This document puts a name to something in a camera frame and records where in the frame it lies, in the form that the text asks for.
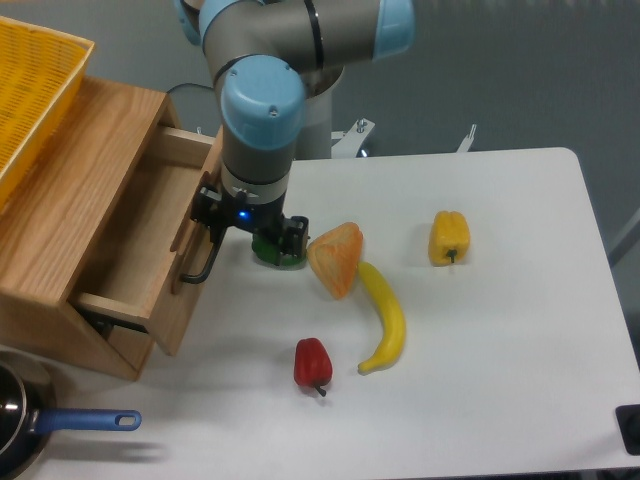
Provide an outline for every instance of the cable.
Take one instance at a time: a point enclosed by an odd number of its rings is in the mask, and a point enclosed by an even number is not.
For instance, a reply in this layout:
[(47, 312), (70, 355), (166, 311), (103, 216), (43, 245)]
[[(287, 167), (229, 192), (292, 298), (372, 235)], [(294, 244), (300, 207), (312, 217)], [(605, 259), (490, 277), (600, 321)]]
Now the cable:
[(214, 91), (213, 87), (209, 87), (207, 85), (200, 85), (199, 83), (185, 82), (185, 83), (179, 83), (178, 85), (174, 85), (169, 90), (167, 90), (167, 93), (169, 95), (171, 95), (176, 90), (179, 90), (179, 89), (184, 88), (184, 87), (202, 88), (204, 90)]

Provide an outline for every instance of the blue pan handle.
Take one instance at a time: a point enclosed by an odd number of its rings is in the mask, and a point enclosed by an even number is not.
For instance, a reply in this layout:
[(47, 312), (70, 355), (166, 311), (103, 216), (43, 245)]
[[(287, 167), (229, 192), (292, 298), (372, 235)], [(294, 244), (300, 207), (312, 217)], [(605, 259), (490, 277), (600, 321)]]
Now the blue pan handle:
[(131, 432), (142, 423), (136, 410), (50, 408), (34, 415), (31, 431), (44, 435), (55, 430), (104, 430)]

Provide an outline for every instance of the black metal handle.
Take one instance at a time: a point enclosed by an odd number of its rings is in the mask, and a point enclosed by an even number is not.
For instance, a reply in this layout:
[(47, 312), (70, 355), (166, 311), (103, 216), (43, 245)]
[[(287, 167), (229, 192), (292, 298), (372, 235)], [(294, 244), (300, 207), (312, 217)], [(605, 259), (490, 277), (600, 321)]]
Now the black metal handle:
[(211, 242), (213, 243), (211, 247), (211, 252), (209, 252), (209, 256), (207, 257), (207, 261), (204, 264), (204, 267), (200, 273), (197, 275), (189, 275), (187, 273), (183, 273), (180, 275), (180, 280), (184, 283), (190, 284), (198, 284), (204, 282), (207, 278), (209, 278), (209, 274), (211, 273), (211, 269), (213, 268), (213, 264), (216, 261), (216, 257), (218, 256), (218, 252), (220, 251), (220, 246), (222, 245), (222, 240), (224, 240), (224, 235), (227, 233), (227, 229), (223, 228), (216, 232), (211, 232)]

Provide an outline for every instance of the yellow basket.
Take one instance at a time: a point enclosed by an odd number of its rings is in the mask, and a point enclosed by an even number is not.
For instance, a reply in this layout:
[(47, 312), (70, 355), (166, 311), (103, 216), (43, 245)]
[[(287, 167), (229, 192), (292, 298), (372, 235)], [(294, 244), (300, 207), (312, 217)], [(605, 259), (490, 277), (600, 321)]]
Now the yellow basket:
[(0, 213), (71, 106), (93, 48), (0, 17)]

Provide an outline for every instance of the yellow bell pepper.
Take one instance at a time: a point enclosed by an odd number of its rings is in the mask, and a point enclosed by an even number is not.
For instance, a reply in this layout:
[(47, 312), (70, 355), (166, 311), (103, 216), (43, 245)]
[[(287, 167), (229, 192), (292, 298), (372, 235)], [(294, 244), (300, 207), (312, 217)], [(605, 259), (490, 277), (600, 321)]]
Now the yellow bell pepper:
[(446, 211), (436, 214), (429, 236), (429, 259), (434, 265), (451, 265), (462, 260), (470, 243), (471, 234), (464, 215)]

